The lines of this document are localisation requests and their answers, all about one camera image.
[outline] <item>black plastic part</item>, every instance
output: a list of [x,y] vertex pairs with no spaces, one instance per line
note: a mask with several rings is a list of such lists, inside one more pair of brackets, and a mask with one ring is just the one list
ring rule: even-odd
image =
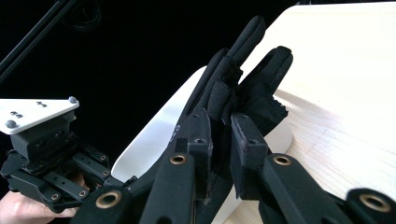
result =
[[188,153],[195,159],[196,199],[208,197],[210,188],[210,172],[212,167],[212,134],[210,119],[206,112],[191,115],[189,118]]
[[47,175],[44,175],[43,179],[79,202],[84,202],[87,196],[90,194],[88,190],[79,186],[75,182],[54,172],[49,172]]
[[288,223],[352,223],[332,198],[293,157],[265,158],[263,179]]
[[359,218],[359,223],[387,224],[396,221],[396,202],[373,189],[352,189],[346,206]]
[[192,223],[195,161],[187,153],[164,157],[139,223]]
[[231,172],[236,197],[243,200],[261,198],[258,170],[264,164],[268,145],[250,117],[232,115]]
[[98,183],[104,183],[110,177],[110,171],[99,162],[82,153],[73,157],[73,162],[87,177]]
[[259,202],[259,213],[263,223],[287,224],[285,217],[279,212],[279,207],[268,204],[267,198]]
[[11,135],[12,146],[30,162],[56,154],[67,144],[74,111],[50,119],[24,132]]
[[132,195],[122,187],[107,186],[96,190],[78,209],[70,224],[133,223]]

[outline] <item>wooden surface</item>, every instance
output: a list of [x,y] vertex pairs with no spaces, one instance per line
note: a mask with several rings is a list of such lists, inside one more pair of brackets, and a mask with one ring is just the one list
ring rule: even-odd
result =
[[[340,198],[370,188],[396,200],[396,3],[291,7],[249,62],[279,45],[294,55],[276,92],[287,154]],[[257,206],[242,202],[225,223],[262,223]]]

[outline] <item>screw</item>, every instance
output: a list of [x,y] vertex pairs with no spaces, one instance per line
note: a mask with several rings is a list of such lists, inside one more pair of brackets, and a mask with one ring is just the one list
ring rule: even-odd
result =
[[57,200],[59,198],[59,194],[54,194],[52,197],[50,197],[53,201]]
[[8,127],[9,129],[13,129],[17,127],[17,122],[15,122],[14,120],[10,119],[7,120],[6,122],[6,127]]
[[72,103],[72,104],[76,104],[78,101],[77,101],[76,97],[70,96],[69,97],[69,102]]
[[44,146],[44,141],[43,140],[41,140],[41,141],[39,141],[37,144],[35,144],[35,146],[36,147],[43,147]]
[[59,132],[57,132],[57,133],[55,134],[55,137],[56,137],[56,138],[59,138],[63,133],[64,133],[64,131],[60,130]]

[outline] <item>white object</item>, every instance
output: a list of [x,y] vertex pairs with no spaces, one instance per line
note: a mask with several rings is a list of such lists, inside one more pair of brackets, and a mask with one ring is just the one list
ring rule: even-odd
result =
[[69,100],[0,99],[0,131],[20,133],[78,106],[74,97]]

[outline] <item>robotic hand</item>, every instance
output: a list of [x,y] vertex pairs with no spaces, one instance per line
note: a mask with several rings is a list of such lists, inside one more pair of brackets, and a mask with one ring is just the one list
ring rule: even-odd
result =
[[[133,209],[117,208],[133,212],[100,219],[108,222],[121,217],[141,223],[154,223],[164,217],[174,223],[191,220],[210,223],[213,220],[233,185],[230,169],[232,113],[239,111],[252,117],[262,135],[267,135],[287,116],[285,107],[273,98],[273,93],[291,66],[289,49],[278,47],[270,51],[239,84],[243,74],[239,67],[262,41],[264,33],[263,18],[255,17],[230,49],[222,49],[214,55],[181,112],[167,148],[132,184],[132,203],[125,206]],[[190,169],[170,171],[169,164],[174,164],[175,160],[185,166],[189,161],[194,163]],[[74,220],[77,223],[87,220],[82,214],[97,209],[87,204],[93,204],[99,195],[109,192],[121,195],[112,190],[101,192],[96,199],[91,197],[92,202],[84,203]]]
[[[214,55],[161,157],[141,176],[111,176],[106,155],[69,132],[70,106],[29,129],[8,122],[21,133],[11,135],[16,149],[1,175],[11,190],[54,212],[80,206],[71,223],[211,223],[232,185],[238,197],[260,201],[265,223],[391,223],[396,203],[387,196],[357,189],[343,202],[263,140],[288,115],[273,94],[292,63],[291,51],[277,47],[240,82],[240,66],[264,32],[263,18],[255,17],[230,49]],[[47,147],[55,150],[43,155]],[[75,169],[90,190],[67,180]]]

